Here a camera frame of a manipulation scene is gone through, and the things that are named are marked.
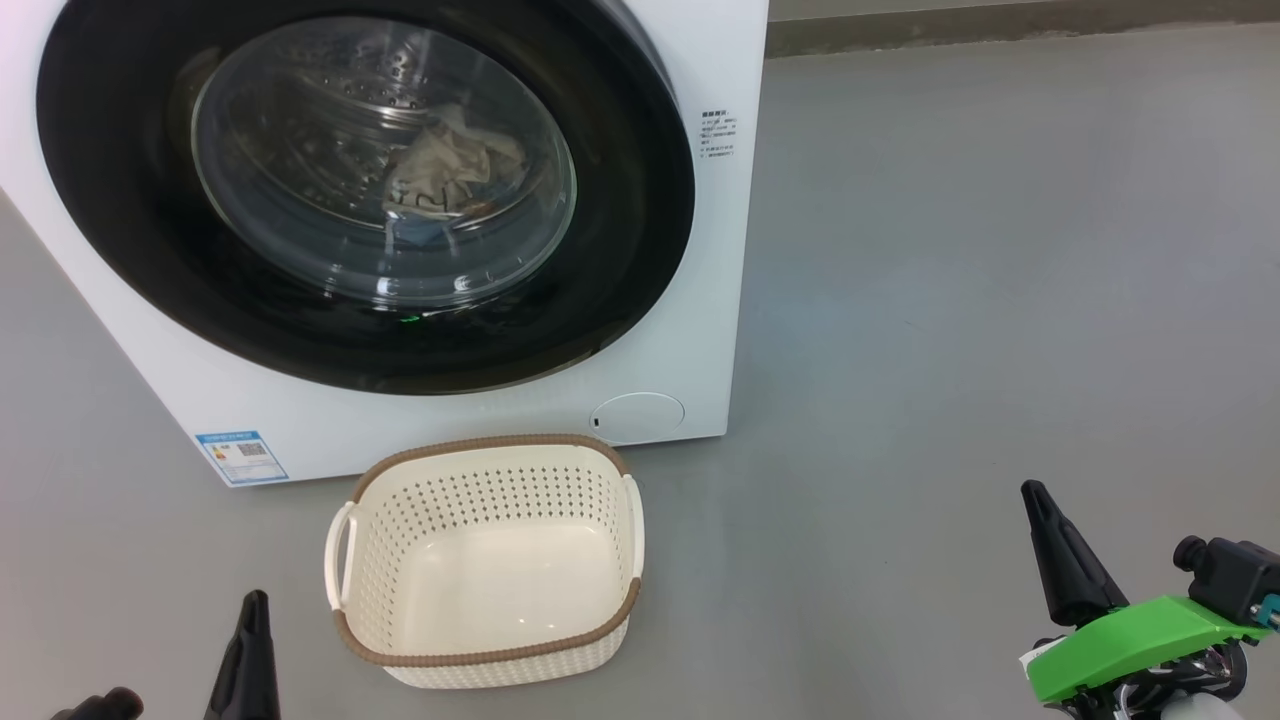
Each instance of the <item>clothes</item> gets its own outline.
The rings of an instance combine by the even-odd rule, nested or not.
[[[436,122],[390,158],[383,210],[433,220],[486,215],[520,184],[526,156],[509,136],[468,127],[458,105],[429,113]]]

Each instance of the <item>white plastic basket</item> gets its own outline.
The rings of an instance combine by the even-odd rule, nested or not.
[[[613,448],[580,436],[393,455],[360,479],[325,543],[339,634],[420,688],[599,667],[622,644],[643,568],[635,480]]]

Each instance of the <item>green bracket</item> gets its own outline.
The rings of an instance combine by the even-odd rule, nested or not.
[[[1270,634],[1258,625],[1236,625],[1188,597],[1165,596],[1089,623],[1032,660],[1027,674],[1041,702],[1061,702],[1080,687],[1097,688],[1231,638]]]

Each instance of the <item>white washing machine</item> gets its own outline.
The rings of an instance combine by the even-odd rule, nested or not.
[[[246,486],[726,432],[767,0],[6,0],[0,187]]]

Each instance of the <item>basket rim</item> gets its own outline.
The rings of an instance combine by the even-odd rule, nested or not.
[[[454,452],[466,452],[471,450],[489,450],[495,447],[520,447],[520,446],[547,446],[547,445],[571,445],[577,447],[585,447],[588,450],[594,450],[604,457],[607,457],[618,469],[620,475],[630,475],[626,462],[622,456],[618,455],[616,450],[609,447],[607,443],[577,434],[526,434],[526,436],[500,436],[477,439],[463,439],[454,442],[443,442],[438,445],[429,445],[426,447],[417,447],[413,450],[406,450],[404,452],[397,452],[385,460],[379,461],[367,473],[361,475],[360,480],[356,483],[356,491],[352,495],[352,502],[358,503],[360,498],[369,489],[369,486],[378,479],[379,475],[387,470],[407,462],[410,460],[421,460],[424,457],[433,457],[436,455],[451,455]],[[356,653],[361,660],[371,662],[374,665],[380,665],[383,667],[453,667],[462,665],[488,665],[492,662],[508,662],[512,660],[527,660],[531,657],[539,657],[543,655],[550,655],[553,652],[562,652],[566,650],[575,650],[580,647],[589,646],[591,643],[599,642],[608,637],[611,633],[617,630],[622,623],[627,620],[631,615],[631,609],[635,607],[636,598],[640,596],[640,578],[631,578],[631,584],[627,588],[626,597],[622,598],[622,606],[618,607],[617,612],[612,618],[604,621],[603,625],[595,628],[594,630],[588,630],[585,633],[572,635],[568,638],[550,641],[545,643],[513,647],[509,650],[494,650],[485,652],[467,652],[458,655],[389,655],[385,652],[376,652],[371,650],[365,643],[356,638],[356,633],[352,632],[351,624],[347,621],[347,614],[343,610],[334,610],[333,619],[338,625],[338,635],[342,637],[347,647]]]

